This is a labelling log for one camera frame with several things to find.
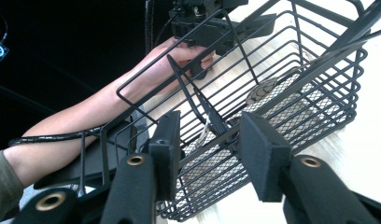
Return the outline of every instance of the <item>black plastic part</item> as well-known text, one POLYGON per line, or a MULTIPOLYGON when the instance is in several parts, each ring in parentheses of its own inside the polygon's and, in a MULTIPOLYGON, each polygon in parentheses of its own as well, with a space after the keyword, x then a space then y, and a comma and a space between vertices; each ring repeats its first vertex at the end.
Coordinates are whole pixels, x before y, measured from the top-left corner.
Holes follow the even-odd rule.
POLYGON ((48 189, 36 195, 26 204, 12 223, 79 223, 79 220, 74 217, 74 208, 76 205, 77 195, 73 190, 48 189))
POLYGON ((291 146, 263 117, 243 112, 239 154, 258 198, 281 202, 280 168, 289 165, 291 146))
MULTIPOLYGON (((111 130, 108 133, 108 140, 111 142, 115 141, 115 135, 118 131, 129 125, 128 121, 122 122, 118 127, 111 130)), ((123 147, 130 147, 130 150, 135 149, 136 139, 132 140, 129 144, 130 139, 136 134, 136 128, 131 126, 125 129, 124 132, 119 133, 117 136, 117 145, 123 147)), ((109 171, 113 175, 115 169, 118 166, 118 161, 127 155, 127 151, 120 148, 116 148, 113 144, 107 144, 108 152, 108 164, 109 171)), ((101 186, 101 150, 99 141, 93 142, 86 149, 85 155, 85 181, 86 185, 90 187, 101 186)), ((81 176, 81 161, 80 156, 72 161, 68 166, 63 169, 48 175, 34 184, 34 189, 50 188, 54 186, 63 186, 67 184, 79 184, 79 179, 81 176)))
POLYGON ((176 177, 181 154, 179 148, 180 112, 164 115, 149 141, 149 155, 153 158, 157 176, 157 200, 173 201, 176 197, 176 177))
POLYGON ((156 185, 152 158, 134 153, 120 161, 101 218, 102 224, 156 222, 156 185))
POLYGON ((311 223, 378 223, 325 161, 297 156, 289 175, 311 223))
POLYGON ((283 212, 287 223, 289 224, 310 224, 310 219, 305 211, 289 202, 289 199, 284 200, 283 212))

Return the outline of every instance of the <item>fingers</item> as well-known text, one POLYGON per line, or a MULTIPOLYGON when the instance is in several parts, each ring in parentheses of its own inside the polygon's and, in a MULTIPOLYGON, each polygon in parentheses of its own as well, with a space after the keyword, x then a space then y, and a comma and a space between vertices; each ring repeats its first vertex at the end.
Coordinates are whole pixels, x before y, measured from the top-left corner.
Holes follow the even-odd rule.
POLYGON ((200 65, 202 66, 203 69, 206 69, 209 65, 211 65, 212 62, 214 62, 214 58, 211 57, 202 61, 200 65))

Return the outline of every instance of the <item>black background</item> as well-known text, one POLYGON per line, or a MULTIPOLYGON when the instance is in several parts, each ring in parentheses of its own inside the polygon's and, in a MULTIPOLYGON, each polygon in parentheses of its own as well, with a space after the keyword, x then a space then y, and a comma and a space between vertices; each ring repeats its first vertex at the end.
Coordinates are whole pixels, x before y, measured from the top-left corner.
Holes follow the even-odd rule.
MULTIPOLYGON (((155 1, 155 35, 171 6, 155 1)), ((0 0, 0 12, 9 48, 0 62, 0 149, 145 56, 142 0, 0 0)))

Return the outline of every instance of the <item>hand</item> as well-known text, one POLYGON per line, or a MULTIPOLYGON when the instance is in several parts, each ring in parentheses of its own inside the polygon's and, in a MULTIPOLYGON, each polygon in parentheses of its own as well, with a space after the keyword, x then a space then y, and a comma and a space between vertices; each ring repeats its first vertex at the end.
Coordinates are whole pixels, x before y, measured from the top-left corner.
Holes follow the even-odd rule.
MULTIPOLYGON (((147 66, 150 62, 152 62, 156 57, 165 52, 168 48, 176 43, 176 39, 173 37, 166 40, 164 43, 160 44, 160 46, 153 49, 150 54, 148 54, 144 60, 142 60, 132 71, 137 73, 142 68, 147 66)), ((203 47, 192 46, 188 47, 186 43, 181 43, 169 52, 169 54, 173 57, 174 60, 182 67, 186 63, 188 63, 191 59, 199 55, 205 50, 203 47)), ((207 68, 213 62, 213 56, 215 51, 208 54, 205 58, 201 60, 201 66, 203 69, 207 68)), ((168 62, 166 57, 161 58, 155 64, 153 64, 147 71, 145 71, 140 77, 138 77, 135 81, 140 85, 140 88, 144 88, 144 90, 151 91, 159 84, 161 84, 164 80, 166 80, 169 76, 173 74, 173 69, 171 68, 170 63, 168 62)), ((171 91, 174 87, 178 85, 178 82, 175 81, 164 88, 159 94, 171 91)))

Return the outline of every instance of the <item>person's forearm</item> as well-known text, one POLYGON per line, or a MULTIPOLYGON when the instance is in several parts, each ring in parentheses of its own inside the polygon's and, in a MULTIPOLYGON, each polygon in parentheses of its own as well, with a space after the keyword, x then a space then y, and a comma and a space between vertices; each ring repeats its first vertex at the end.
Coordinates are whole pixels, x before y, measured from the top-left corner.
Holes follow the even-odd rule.
MULTIPOLYGON (((73 133, 105 124, 128 108, 117 95, 117 88, 133 75, 129 72, 110 83, 83 102, 71 106, 37 123, 23 136, 38 136, 73 133)), ((127 86, 121 94, 135 102, 143 95, 145 88, 137 88, 136 83, 127 86)), ((95 137, 87 138, 87 145, 95 137)), ((44 175, 61 169, 80 152, 81 142, 70 140, 55 143, 22 144, 4 150, 9 164, 27 187, 44 175)))

